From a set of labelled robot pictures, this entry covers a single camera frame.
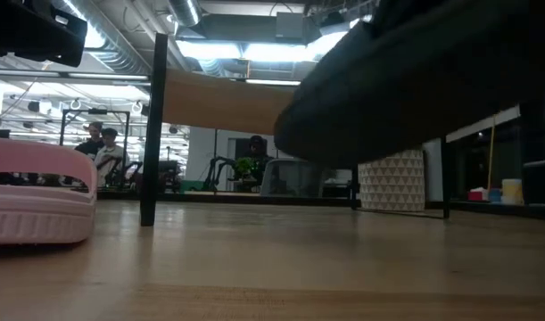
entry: black metal leg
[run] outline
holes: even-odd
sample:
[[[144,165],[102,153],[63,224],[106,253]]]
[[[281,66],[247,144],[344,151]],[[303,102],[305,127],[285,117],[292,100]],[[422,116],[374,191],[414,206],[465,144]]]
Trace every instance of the black metal leg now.
[[[62,124],[60,125],[60,146],[64,145],[64,130],[66,129],[66,115],[68,115],[68,111],[62,111]]]
[[[128,153],[128,135],[129,135],[129,117],[130,113],[129,111],[124,112],[126,115],[126,128],[125,128],[125,137],[123,141],[123,157],[121,159],[121,171],[120,171],[120,191],[125,187],[125,178],[126,178],[126,163],[128,160],[126,159],[126,154]]]
[[[219,139],[219,130],[218,129],[215,129],[215,142],[214,142],[214,145],[213,145],[213,151],[212,151],[212,159],[216,160],[217,159],[217,140]],[[217,170],[216,168],[213,170],[212,172],[212,177],[211,177],[211,188],[213,189],[213,195],[217,195],[217,187],[214,186],[214,182],[215,182],[215,176],[217,175]]]
[[[359,169],[355,166],[351,169],[351,209],[358,208],[358,190],[359,190]]]
[[[442,167],[442,218],[450,217],[450,177],[448,166],[447,138],[441,137],[441,167]]]
[[[163,104],[165,80],[167,76],[167,35],[157,34],[153,56],[153,74],[151,82],[151,101],[147,120],[147,140],[145,142],[143,187],[141,191],[141,226],[153,226],[155,223],[155,203],[159,183],[159,150],[161,148],[161,124],[163,122]]]

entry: chair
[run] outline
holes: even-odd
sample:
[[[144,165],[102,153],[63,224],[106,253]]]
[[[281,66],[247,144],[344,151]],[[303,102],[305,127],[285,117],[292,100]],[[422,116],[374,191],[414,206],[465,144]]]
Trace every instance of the chair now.
[[[75,243],[94,229],[97,172],[84,154],[51,144],[0,138],[0,172],[46,173],[82,180],[88,193],[0,185],[1,243]]]
[[[271,160],[264,171],[260,196],[320,198],[325,169],[305,160]]]

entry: ceiling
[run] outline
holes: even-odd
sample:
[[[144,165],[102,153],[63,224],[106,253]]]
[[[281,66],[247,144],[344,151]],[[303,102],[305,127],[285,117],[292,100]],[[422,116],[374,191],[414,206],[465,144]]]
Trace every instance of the ceiling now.
[[[226,72],[227,77],[299,81],[345,34],[339,32],[322,37],[319,32],[322,20],[331,12],[339,12],[347,26],[354,19],[370,17],[376,0],[352,3],[343,0],[290,0],[287,3],[201,0],[201,22],[191,28],[179,27],[177,33],[174,32],[174,19],[169,14],[168,0],[53,0],[53,4],[79,13],[78,16],[88,20],[91,29],[99,35],[92,39],[87,37],[87,49],[80,66],[72,68],[8,55],[0,57],[0,69],[148,75],[153,65],[152,32],[163,31],[170,33],[176,41],[173,48],[169,47],[172,49],[168,54],[170,67],[203,73],[208,71],[202,65],[211,60]],[[298,19],[304,21],[304,26],[299,23],[292,28],[290,19],[295,15],[277,18],[279,13],[300,14]],[[97,46],[102,47],[90,48],[96,41]],[[111,63],[114,58],[119,58],[114,62],[125,65],[120,67]],[[75,113],[70,113],[64,144],[72,146],[87,137],[85,126],[92,121],[102,121],[106,127],[125,134],[125,115],[113,112],[128,111],[128,152],[133,160],[143,158],[147,118],[138,110],[148,103],[148,86],[115,82],[97,85],[80,79],[73,82],[68,79],[0,78],[0,96],[3,112],[0,128],[10,129],[16,139],[50,144],[59,141],[61,109],[80,105],[80,110],[108,111],[106,115],[82,112],[76,118],[73,117]],[[39,102],[41,111],[29,111],[31,102]],[[170,159],[186,164],[188,128],[178,127],[177,133],[171,134],[169,124],[164,124],[160,150],[163,159],[167,158],[167,147],[170,148]]]

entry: man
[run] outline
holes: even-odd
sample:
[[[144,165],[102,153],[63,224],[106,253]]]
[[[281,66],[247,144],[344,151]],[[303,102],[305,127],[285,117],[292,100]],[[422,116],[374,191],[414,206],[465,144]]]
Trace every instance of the man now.
[[[266,144],[262,136],[252,136],[248,146],[249,151],[244,155],[244,157],[263,160],[269,159],[269,156],[266,154]]]
[[[103,148],[95,156],[94,163],[97,166],[98,186],[105,185],[105,177],[111,172],[115,166],[116,160],[122,160],[123,154],[126,154],[126,161],[129,160],[129,155],[115,144],[115,139],[118,136],[118,131],[113,128],[106,128],[102,131]],[[119,163],[117,170],[121,170],[122,164]]]
[[[249,143],[249,151],[244,157],[252,158],[255,163],[255,168],[252,170],[252,177],[256,179],[257,185],[262,185],[262,178],[264,178],[264,170],[266,164],[272,160],[272,157],[266,153],[266,143],[262,136],[252,136]]]
[[[90,138],[76,146],[75,150],[78,152],[83,152],[89,158],[95,160],[97,152],[103,148],[103,139],[100,137],[100,132],[102,131],[102,123],[95,121],[87,127],[87,131],[90,134]]]

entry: ceiling light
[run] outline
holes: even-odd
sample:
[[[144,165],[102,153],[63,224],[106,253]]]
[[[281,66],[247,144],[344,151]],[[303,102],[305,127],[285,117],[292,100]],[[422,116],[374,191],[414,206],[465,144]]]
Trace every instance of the ceiling light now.
[[[88,17],[85,17],[78,8],[72,4],[70,0],[63,0],[66,5],[74,12],[78,18],[89,21]],[[99,32],[92,26],[90,23],[87,24],[87,34],[86,34],[86,43],[84,44],[85,48],[101,48],[105,45],[105,39],[100,35]]]
[[[350,21],[350,29],[355,27],[355,25],[358,24],[359,21],[370,22],[371,19],[373,19],[373,15],[371,15],[371,14],[366,14],[361,18],[354,19],[354,20]]]
[[[236,44],[177,41],[177,45],[185,57],[200,60],[239,59],[241,57]]]
[[[43,78],[59,78],[60,74],[54,71],[37,71],[37,70],[2,70],[0,76],[16,76],[16,77],[43,77]]]
[[[119,74],[94,74],[85,72],[71,72],[68,74],[71,78],[84,78],[84,79],[107,79],[107,80],[133,80],[143,81],[149,80],[145,75],[119,75]]]
[[[68,119],[70,119],[70,121],[80,121],[82,123],[87,122],[87,119],[85,119],[83,117],[80,117],[80,116],[77,116],[77,115],[68,114],[68,115],[66,115],[66,117]]]
[[[96,98],[119,98],[124,100],[147,101],[149,97],[135,86],[110,86],[110,85],[70,85],[72,89],[92,95]]]
[[[271,85],[271,86],[298,86],[300,81],[287,80],[261,80],[261,79],[246,79],[249,84]]]
[[[320,37],[313,43],[310,43],[306,50],[308,51],[308,55],[325,55],[327,54],[332,48],[337,45],[337,43],[342,40],[343,36],[347,34],[347,31],[345,32],[335,32],[333,34],[325,35],[323,37]]]
[[[251,44],[244,59],[255,62],[302,62],[311,60],[304,45]]]

